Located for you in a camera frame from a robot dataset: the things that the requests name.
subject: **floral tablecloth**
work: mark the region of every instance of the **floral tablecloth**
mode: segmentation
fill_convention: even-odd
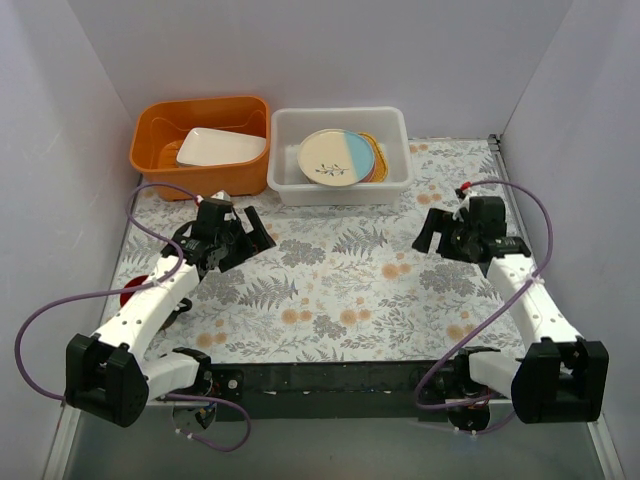
[[[147,358],[178,346],[218,363],[442,356],[502,300],[477,267],[420,254],[411,243],[430,207],[453,210],[454,188],[498,173],[486,141],[417,140],[410,148],[416,182],[395,205],[286,207],[270,190],[234,198],[236,207],[256,207],[277,247],[209,273],[190,297],[193,309],[155,336]],[[486,192],[503,195],[498,186]],[[167,203],[150,191],[135,211],[166,236],[195,213],[192,202]],[[161,248],[132,228],[114,287],[148,273]],[[110,300],[106,318],[117,308]],[[474,343],[523,353],[508,315]]]

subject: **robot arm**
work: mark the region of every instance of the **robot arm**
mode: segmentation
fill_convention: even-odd
[[[153,336],[168,319],[189,304],[184,299],[207,272],[222,272],[275,246],[255,209],[245,209],[253,230],[244,231],[228,196],[204,199],[195,221],[173,236],[184,262],[169,279],[159,283],[176,264],[170,245],[162,250],[145,283],[154,286],[136,292],[120,311],[93,335],[76,335],[66,352],[66,402],[127,427],[142,413],[147,401],[169,392],[206,395],[211,389],[211,359],[198,351],[177,348],[152,362],[144,361]]]
[[[429,211],[413,248],[427,253],[433,234],[441,233],[436,252],[478,264],[507,300],[531,278],[535,265],[524,241],[507,236],[505,217],[500,197],[464,196],[455,213]],[[517,361],[495,349],[463,349],[458,365],[464,365],[466,380],[478,391],[484,385],[510,398],[525,423],[596,420],[609,361],[602,343],[584,340],[540,281],[534,281],[510,313],[527,350],[525,358]]]

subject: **gray wall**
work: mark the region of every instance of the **gray wall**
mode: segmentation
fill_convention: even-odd
[[[609,349],[605,416],[629,479],[640,478],[639,24],[638,2],[575,0],[504,136],[510,175],[555,222],[548,286]],[[520,207],[541,254],[540,213]]]
[[[106,287],[122,240],[131,120],[64,0],[0,0],[0,478],[40,478],[59,418],[13,361],[19,325],[58,297]],[[103,301],[45,314],[27,368],[64,390],[64,351]]]
[[[129,113],[254,92],[399,107],[414,136],[500,133],[571,0],[69,0]]]

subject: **orange bin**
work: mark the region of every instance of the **orange bin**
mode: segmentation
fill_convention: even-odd
[[[220,190],[230,195],[257,195],[267,187],[270,120],[267,102],[252,96],[158,103],[140,115],[129,160],[149,182],[173,183],[202,196]],[[176,163],[178,150],[195,127],[264,137],[267,144],[260,156],[250,162],[179,167]],[[156,191],[165,200],[189,198],[171,188],[156,187]]]

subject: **white bin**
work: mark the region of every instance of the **white bin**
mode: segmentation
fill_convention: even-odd
[[[298,148],[307,136],[325,128],[373,135],[389,165],[386,180],[340,188],[310,184],[298,167]],[[413,180],[407,129],[397,108],[285,108],[271,117],[267,183],[285,205],[393,203]]]

